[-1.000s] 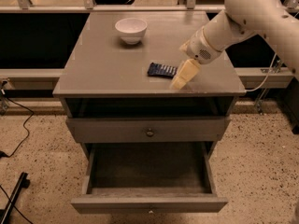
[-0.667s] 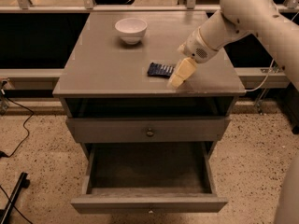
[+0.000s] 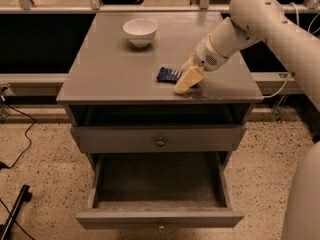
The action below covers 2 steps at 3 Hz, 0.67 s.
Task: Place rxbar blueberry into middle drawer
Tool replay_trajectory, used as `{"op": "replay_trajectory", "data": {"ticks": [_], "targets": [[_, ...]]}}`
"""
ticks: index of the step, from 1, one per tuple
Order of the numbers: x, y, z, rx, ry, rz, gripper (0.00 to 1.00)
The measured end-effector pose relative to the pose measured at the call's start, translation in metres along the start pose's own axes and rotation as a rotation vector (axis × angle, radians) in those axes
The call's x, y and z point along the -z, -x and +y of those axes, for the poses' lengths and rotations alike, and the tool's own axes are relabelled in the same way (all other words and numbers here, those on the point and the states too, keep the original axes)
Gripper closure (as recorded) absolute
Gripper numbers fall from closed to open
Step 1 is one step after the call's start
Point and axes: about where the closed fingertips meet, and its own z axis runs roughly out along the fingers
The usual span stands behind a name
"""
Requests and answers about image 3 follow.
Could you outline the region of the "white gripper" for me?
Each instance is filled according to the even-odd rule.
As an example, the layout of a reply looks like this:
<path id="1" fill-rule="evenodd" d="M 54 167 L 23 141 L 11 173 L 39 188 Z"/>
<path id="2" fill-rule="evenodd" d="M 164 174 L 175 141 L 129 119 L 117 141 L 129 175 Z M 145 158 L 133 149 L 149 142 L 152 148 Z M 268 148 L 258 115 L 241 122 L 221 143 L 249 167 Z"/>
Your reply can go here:
<path id="1" fill-rule="evenodd" d="M 185 93 L 204 78 L 205 71 L 216 71 L 223 66 L 228 57 L 220 55 L 211 44 L 210 35 L 204 37 L 181 66 L 182 76 L 177 81 L 174 91 L 178 94 Z"/>

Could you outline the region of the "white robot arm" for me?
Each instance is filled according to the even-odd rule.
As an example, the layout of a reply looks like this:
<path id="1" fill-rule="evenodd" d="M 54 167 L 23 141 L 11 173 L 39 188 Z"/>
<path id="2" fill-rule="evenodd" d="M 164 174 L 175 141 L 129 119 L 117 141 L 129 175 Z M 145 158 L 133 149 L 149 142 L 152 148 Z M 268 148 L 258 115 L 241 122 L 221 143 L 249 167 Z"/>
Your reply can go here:
<path id="1" fill-rule="evenodd" d="M 201 42 L 175 85 L 184 93 L 237 51 L 264 42 L 313 105 L 320 109 L 320 39 L 291 22 L 277 0 L 230 0 L 230 17 Z M 281 240 L 320 240 L 320 142 L 294 174 Z"/>

